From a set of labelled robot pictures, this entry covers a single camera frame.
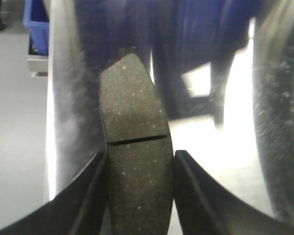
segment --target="gray floor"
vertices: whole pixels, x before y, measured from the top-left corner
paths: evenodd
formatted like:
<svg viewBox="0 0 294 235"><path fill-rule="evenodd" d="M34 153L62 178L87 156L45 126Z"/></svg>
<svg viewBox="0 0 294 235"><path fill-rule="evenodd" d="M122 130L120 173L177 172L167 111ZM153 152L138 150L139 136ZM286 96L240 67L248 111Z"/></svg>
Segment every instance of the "gray floor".
<svg viewBox="0 0 294 235"><path fill-rule="evenodd" d="M0 33L0 228L43 203L47 79L31 77L23 0L3 2Z"/></svg>

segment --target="blue object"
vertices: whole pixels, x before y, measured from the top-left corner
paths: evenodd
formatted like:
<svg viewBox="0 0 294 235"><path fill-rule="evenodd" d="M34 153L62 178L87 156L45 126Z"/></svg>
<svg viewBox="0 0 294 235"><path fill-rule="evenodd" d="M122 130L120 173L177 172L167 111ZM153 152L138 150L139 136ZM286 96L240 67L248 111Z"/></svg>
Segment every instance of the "blue object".
<svg viewBox="0 0 294 235"><path fill-rule="evenodd" d="M26 0L24 25L29 29L34 47L40 55L48 55L49 19L42 0Z"/></svg>

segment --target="speckled friction surface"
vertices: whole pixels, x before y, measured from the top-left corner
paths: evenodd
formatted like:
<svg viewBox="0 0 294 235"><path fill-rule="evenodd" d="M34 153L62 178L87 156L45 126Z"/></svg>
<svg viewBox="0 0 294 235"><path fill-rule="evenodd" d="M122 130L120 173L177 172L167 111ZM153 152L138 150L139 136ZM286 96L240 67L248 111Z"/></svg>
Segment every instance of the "speckled friction surface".
<svg viewBox="0 0 294 235"><path fill-rule="evenodd" d="M166 235L173 201L168 121L150 76L128 54L100 76L114 235Z"/></svg>
<svg viewBox="0 0 294 235"><path fill-rule="evenodd" d="M149 74L128 54L100 76L101 116L107 142L169 135L165 110Z"/></svg>

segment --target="blue plastic crate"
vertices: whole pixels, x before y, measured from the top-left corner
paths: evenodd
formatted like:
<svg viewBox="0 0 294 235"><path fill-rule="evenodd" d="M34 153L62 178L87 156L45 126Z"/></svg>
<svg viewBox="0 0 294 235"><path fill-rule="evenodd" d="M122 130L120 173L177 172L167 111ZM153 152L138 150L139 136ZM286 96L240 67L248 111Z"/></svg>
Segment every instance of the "blue plastic crate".
<svg viewBox="0 0 294 235"><path fill-rule="evenodd" d="M48 55L49 19L43 0L26 0L24 25L29 29L34 47L40 55Z"/></svg>

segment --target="blue bin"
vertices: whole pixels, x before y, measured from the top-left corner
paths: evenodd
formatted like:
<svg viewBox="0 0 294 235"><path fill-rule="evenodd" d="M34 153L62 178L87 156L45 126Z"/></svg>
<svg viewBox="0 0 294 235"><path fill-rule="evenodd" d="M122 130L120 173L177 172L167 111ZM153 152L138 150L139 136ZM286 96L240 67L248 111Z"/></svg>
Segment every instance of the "blue bin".
<svg viewBox="0 0 294 235"><path fill-rule="evenodd" d="M49 19L43 0L26 0L24 25L29 29L34 47L40 55L48 55Z"/></svg>

